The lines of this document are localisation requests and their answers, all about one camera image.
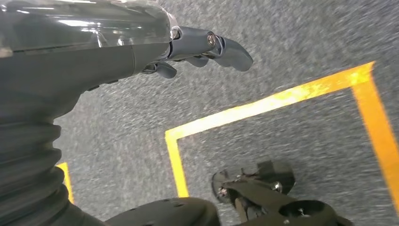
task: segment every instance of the black metal bracket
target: black metal bracket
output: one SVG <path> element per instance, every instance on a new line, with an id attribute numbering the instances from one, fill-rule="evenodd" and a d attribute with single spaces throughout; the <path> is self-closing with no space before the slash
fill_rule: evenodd
<path id="1" fill-rule="evenodd" d="M 328 204 L 287 196 L 295 185 L 291 168 L 266 161 L 255 167 L 223 170 L 214 174 L 212 188 L 217 199 L 231 203 L 241 226 L 352 226 Z"/>

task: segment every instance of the yellow tape corner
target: yellow tape corner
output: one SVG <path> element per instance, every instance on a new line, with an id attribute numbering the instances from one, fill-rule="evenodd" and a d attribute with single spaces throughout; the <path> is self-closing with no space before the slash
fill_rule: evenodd
<path id="1" fill-rule="evenodd" d="M 399 214 L 398 145 L 372 79 L 373 65 L 374 62 L 360 65 L 166 131 L 165 140 L 179 197 L 188 197 L 189 192 L 177 144 L 178 139 L 300 101 L 352 88 L 381 171 Z"/>

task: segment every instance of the yellow floor line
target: yellow floor line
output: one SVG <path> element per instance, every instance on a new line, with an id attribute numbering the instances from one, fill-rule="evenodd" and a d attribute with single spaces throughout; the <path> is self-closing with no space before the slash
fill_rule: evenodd
<path id="1" fill-rule="evenodd" d="M 177 140 L 208 129 L 239 121 L 344 88 L 370 81 L 374 62 L 348 69 L 309 83 L 287 89 L 259 101 L 189 122 L 165 133 L 169 157 L 179 197 L 189 196 Z"/>
<path id="2" fill-rule="evenodd" d="M 65 175 L 64 184 L 65 184 L 66 188 L 68 189 L 68 199 L 72 204 L 74 204 L 71 178 L 69 177 L 68 164 L 66 162 L 64 162 L 64 163 L 58 164 L 57 167 L 64 171 L 64 175 Z"/>
<path id="3" fill-rule="evenodd" d="M 388 116 L 372 78 L 352 90 L 399 216 L 399 151 Z"/>

